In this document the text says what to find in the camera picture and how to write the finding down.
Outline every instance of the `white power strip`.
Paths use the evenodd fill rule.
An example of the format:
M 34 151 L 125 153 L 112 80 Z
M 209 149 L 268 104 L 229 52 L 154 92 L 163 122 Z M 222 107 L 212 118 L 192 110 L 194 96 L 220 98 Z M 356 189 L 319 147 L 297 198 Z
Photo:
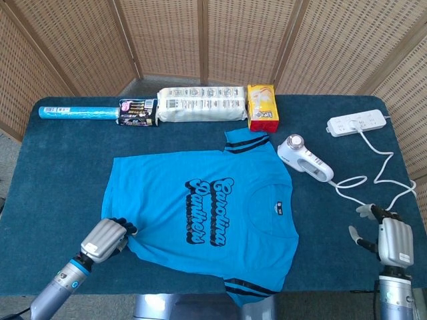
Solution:
M 359 122 L 359 126 L 362 131 L 380 129 L 386 125 L 386 119 L 382 115 L 381 111 L 375 109 L 331 118 L 328 121 L 326 131 L 333 137 L 341 137 L 343 135 L 358 133 L 357 129 L 352 124 L 353 121 Z

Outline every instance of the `black stripe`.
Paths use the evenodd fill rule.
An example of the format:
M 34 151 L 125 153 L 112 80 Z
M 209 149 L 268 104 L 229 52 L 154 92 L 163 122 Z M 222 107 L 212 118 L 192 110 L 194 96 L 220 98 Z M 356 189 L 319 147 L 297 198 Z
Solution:
M 262 140 L 262 141 L 260 141 L 260 142 L 258 142 L 258 143 L 256 143 L 256 144 L 254 144 L 254 145 L 251 145 L 251 146 L 249 146 L 249 147 L 247 147 L 247 148 L 243 148 L 243 149 L 226 149 L 226 151 L 229 151 L 229 152 L 231 152 L 231 153 L 242 153 L 242 152 L 246 152 L 246 151 L 249 151 L 249 150 L 252 150 L 252 149 L 255 149 L 256 147 L 259 147 L 260 145 L 265 145 L 268 141 L 269 141 L 270 139 L 269 138 L 267 138 L 267 139 L 265 139 L 265 140 Z
M 261 137 L 254 138 L 254 139 L 247 140 L 247 141 L 242 141 L 242 142 L 236 142 L 236 143 L 227 142 L 226 147 L 236 148 L 236 147 L 241 147 L 242 145 L 250 145 L 251 143 L 262 140 L 265 137 L 268 137 L 268 135 L 262 135 Z
M 226 286 L 226 291 L 231 292 L 231 293 L 235 293 L 237 295 L 253 295 L 254 297 L 261 297 L 261 298 L 269 297 L 269 295 L 260 295 L 259 293 L 244 291 L 244 290 L 241 290 L 238 288 L 232 288 L 232 287 L 227 287 L 227 286 Z
M 224 280 L 224 282 L 233 283 L 234 285 L 241 285 L 242 287 L 247 287 L 249 289 L 259 291 L 262 293 L 266 293 L 268 295 L 274 295 L 274 294 L 278 293 L 278 291 L 272 291 L 272 290 L 260 287 L 259 285 L 256 285 L 254 283 L 250 283 L 250 282 L 240 280 L 240 279 L 236 279 L 236 278 L 227 279 L 227 280 Z

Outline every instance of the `white cable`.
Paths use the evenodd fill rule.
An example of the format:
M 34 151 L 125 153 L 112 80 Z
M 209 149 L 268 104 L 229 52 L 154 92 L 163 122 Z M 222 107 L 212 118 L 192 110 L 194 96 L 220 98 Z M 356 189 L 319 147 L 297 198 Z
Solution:
M 373 152 L 375 152 L 375 153 L 377 153 L 379 155 L 387 155 L 388 156 L 387 159 L 384 161 L 380 172 L 375 177 L 374 184 L 386 183 L 386 182 L 387 183 L 394 183 L 394 184 L 399 185 L 399 186 L 401 186 L 401 187 L 403 187 L 403 188 L 406 189 L 405 191 L 399 193 L 397 196 L 394 197 L 394 199 L 392 200 L 391 204 L 388 206 L 388 208 L 386 210 L 389 211 L 391 208 L 393 208 L 396 200 L 399 199 L 401 196 L 409 193 L 409 192 L 412 192 L 414 194 L 414 196 L 416 197 L 416 192 L 415 192 L 416 183 L 413 180 L 410 180 L 411 183 L 412 183 L 411 187 L 408 187 L 407 185 L 404 185 L 403 183 L 395 181 L 395 180 L 388 180 L 388 179 L 386 179 L 386 180 L 379 180 L 379 178 L 381 177 L 381 174 L 384 172 L 384 170 L 385 170 L 385 168 L 387 166 L 387 163 L 393 157 L 394 152 L 383 152 L 383 151 L 379 151 L 379 150 L 375 149 L 372 146 L 371 142 L 369 142 L 369 140 L 365 137 L 365 134 L 362 132 L 362 130 L 361 130 L 360 126 L 359 126 L 359 122 L 357 122 L 357 121 L 351 121 L 351 123 L 353 123 L 354 128 L 360 133 L 360 135 L 362 136 L 363 140 L 365 140 L 366 144 L 369 146 L 369 148 L 371 148 L 371 150 L 373 150 Z M 362 179 L 362 180 L 359 181 L 359 182 L 357 182 L 357 183 L 355 183 L 355 184 L 353 184 L 353 185 L 346 185 L 346 186 L 341 185 L 343 183 L 346 183 L 346 182 L 349 182 L 349 181 L 352 181 L 352 180 L 355 180 L 355 179 Z M 343 180 L 343 181 L 341 181 L 339 183 L 334 183 L 332 181 L 329 181 L 329 184 L 331 184 L 333 187 L 335 187 L 336 193 L 338 195 L 340 195 L 341 197 L 349 199 L 349 200 L 352 200 L 352 201 L 357 202 L 357 203 L 359 203 L 361 205 L 365 205 L 365 203 L 361 202 L 360 200 L 357 200 L 357 199 L 355 199 L 353 197 L 349 197 L 347 195 L 343 195 L 340 192 L 339 189 L 349 189 L 349 188 L 357 187 L 357 186 L 365 183 L 366 180 L 368 180 L 367 176 L 360 175 L 358 177 L 353 177 L 353 178 L 349 178 L 349 179 Z

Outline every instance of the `table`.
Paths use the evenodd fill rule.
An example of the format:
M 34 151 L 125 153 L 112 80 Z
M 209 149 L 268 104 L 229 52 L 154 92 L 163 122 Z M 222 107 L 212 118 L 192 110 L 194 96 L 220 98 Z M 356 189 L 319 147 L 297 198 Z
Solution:
M 50 97 L 31 113 L 9 196 L 0 219 L 0 295 L 38 294 L 79 250 L 99 221 L 103 192 L 114 157 L 190 150 L 222 150 L 224 131 L 245 121 L 160 123 L 159 127 L 120 127 L 114 121 L 42 120 L 38 107 L 111 106 L 119 97 Z M 298 133 L 306 146 L 335 171 L 334 181 L 367 175 L 362 187 L 346 191 L 365 202 L 386 207 L 402 189 L 373 185 L 384 157 L 374 154 L 359 135 L 333 138 L 329 118 L 379 109 L 385 104 L 368 96 L 278 95 L 277 147 Z M 383 177 L 409 184 L 393 128 L 366 133 L 382 151 L 394 151 Z M 369 290 L 381 270 L 376 257 L 354 244 L 348 225 L 374 241 L 378 225 L 359 218 L 357 205 L 339 197 L 333 187 L 288 167 L 293 184 L 292 210 L 300 243 L 284 291 Z M 427 287 L 427 238 L 415 199 L 405 195 L 394 209 L 414 232 L 415 265 L 408 272 L 414 287 Z M 125 250 L 93 267 L 78 293 L 222 293 L 221 279 L 174 271 L 139 260 Z

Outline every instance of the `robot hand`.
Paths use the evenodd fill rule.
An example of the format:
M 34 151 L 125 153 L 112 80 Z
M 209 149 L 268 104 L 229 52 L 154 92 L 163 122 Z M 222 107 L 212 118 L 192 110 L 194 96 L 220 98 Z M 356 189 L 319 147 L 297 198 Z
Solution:
M 397 213 L 376 205 L 363 205 L 357 208 L 357 212 L 361 217 L 376 219 L 379 223 L 378 244 L 363 239 L 353 226 L 349 226 L 348 230 L 357 245 L 377 254 L 377 258 L 385 266 L 379 281 L 381 318 L 413 319 L 411 277 L 405 273 L 405 269 L 414 264 L 411 227 Z
M 136 233 L 136 227 L 123 218 L 101 220 L 81 243 L 80 252 L 31 303 L 31 320 L 52 318 L 91 273 L 93 263 L 101 263 L 121 252 L 127 245 L 127 237 Z

